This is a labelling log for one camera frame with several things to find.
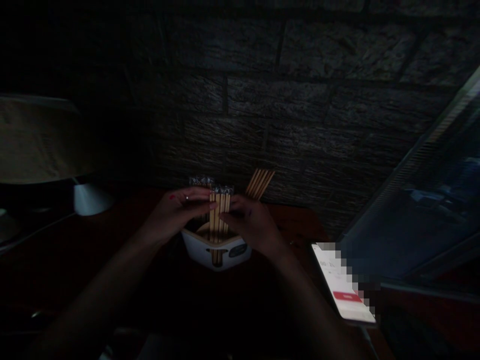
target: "brick wall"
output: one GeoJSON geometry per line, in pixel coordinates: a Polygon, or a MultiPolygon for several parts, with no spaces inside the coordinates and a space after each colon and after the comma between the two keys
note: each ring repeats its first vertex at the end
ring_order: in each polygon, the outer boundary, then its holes
{"type": "Polygon", "coordinates": [[[73,99],[119,161],[315,209],[337,238],[480,63],[478,1],[11,4],[3,89],[73,99]]]}

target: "wrist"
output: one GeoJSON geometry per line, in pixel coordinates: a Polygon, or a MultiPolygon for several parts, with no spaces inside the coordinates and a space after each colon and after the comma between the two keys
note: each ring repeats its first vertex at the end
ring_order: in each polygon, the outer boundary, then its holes
{"type": "Polygon", "coordinates": [[[129,240],[129,242],[138,246],[155,245],[156,247],[161,247],[168,243],[168,241],[169,239],[153,237],[151,231],[143,228],[138,229],[129,240]]]}
{"type": "Polygon", "coordinates": [[[277,268],[283,267],[295,259],[294,254],[283,241],[265,256],[277,268]]]}

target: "dark table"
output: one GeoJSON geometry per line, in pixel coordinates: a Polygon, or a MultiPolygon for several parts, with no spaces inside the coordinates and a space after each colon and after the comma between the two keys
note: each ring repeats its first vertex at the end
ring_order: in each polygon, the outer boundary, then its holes
{"type": "MultiPolygon", "coordinates": [[[[0,256],[2,310],[42,311],[54,318],[142,224],[164,192],[120,191],[122,199],[110,210],[66,218],[0,256]]],[[[315,213],[283,205],[268,208],[308,275],[320,284],[307,246],[329,239],[315,213]]],[[[178,237],[155,257],[119,326],[226,348],[241,344],[245,351],[292,354],[302,346],[276,274],[262,255],[254,251],[249,261],[213,272],[193,262],[178,237]]],[[[351,332],[366,347],[359,330],[352,327],[351,332]]],[[[392,359],[382,334],[372,330],[370,335],[377,352],[385,354],[381,358],[392,359]]]]}

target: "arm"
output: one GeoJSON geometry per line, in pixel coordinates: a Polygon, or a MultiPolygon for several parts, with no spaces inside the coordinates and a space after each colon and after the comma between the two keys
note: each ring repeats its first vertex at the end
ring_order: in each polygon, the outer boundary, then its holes
{"type": "Polygon", "coordinates": [[[266,206],[241,195],[232,197],[234,217],[224,213],[220,218],[255,250],[265,255],[279,272],[284,290],[290,298],[294,315],[305,335],[309,336],[315,355],[323,359],[365,359],[324,297],[305,273],[297,258],[282,239],[266,206]]]}
{"type": "Polygon", "coordinates": [[[187,207],[184,206],[186,198],[207,201],[209,196],[210,190],[201,187],[166,193],[135,235],[110,259],[68,309],[34,341],[24,358],[85,359],[86,355],[101,351],[116,317],[158,250],[190,219],[206,214],[217,206],[216,203],[206,202],[187,207]]]}

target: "cable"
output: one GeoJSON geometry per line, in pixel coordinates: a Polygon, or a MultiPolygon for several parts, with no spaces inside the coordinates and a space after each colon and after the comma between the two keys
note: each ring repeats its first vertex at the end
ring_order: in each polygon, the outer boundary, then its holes
{"type": "Polygon", "coordinates": [[[28,234],[27,236],[25,236],[25,237],[23,237],[23,238],[15,241],[14,243],[11,243],[11,244],[8,244],[8,245],[5,245],[5,246],[0,247],[0,256],[3,255],[3,254],[5,254],[8,250],[16,247],[18,244],[21,244],[21,243],[23,243],[25,240],[31,238],[33,235],[41,232],[42,230],[45,230],[46,228],[51,227],[52,225],[57,224],[57,223],[65,220],[66,218],[69,218],[69,217],[71,217],[71,216],[73,216],[73,215],[75,215],[75,212],[72,212],[71,214],[68,214],[67,216],[61,217],[60,219],[55,220],[54,222],[51,222],[51,223],[49,223],[48,225],[45,225],[44,227],[39,228],[38,230],[35,230],[34,232],[28,234]]]}
{"type": "Polygon", "coordinates": [[[370,346],[370,349],[373,351],[373,354],[375,355],[376,360],[380,360],[379,355],[375,351],[375,346],[372,343],[372,338],[370,337],[369,332],[367,331],[365,326],[360,326],[360,329],[361,329],[361,333],[363,334],[363,337],[365,338],[366,342],[370,346]]]}

